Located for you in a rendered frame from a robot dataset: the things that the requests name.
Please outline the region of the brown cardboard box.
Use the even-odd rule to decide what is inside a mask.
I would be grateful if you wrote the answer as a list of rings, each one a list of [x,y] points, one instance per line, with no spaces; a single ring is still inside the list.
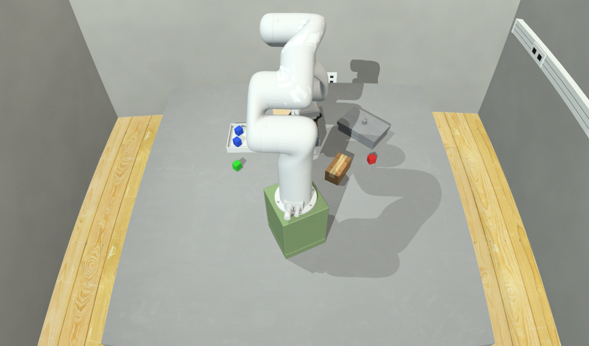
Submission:
[[[325,180],[338,185],[350,168],[351,158],[339,153],[325,170]]]

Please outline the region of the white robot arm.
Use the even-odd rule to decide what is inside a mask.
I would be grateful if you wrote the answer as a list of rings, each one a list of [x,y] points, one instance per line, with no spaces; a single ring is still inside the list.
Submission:
[[[325,31],[325,18],[314,13],[267,13],[261,19],[262,41],[283,49],[278,72],[251,77],[246,141],[251,151],[279,153],[275,202],[285,220],[312,210],[317,200],[312,179],[318,127],[308,117],[319,116],[313,101],[328,94],[327,71],[316,59]],[[269,109],[294,110],[294,115],[265,114]]]

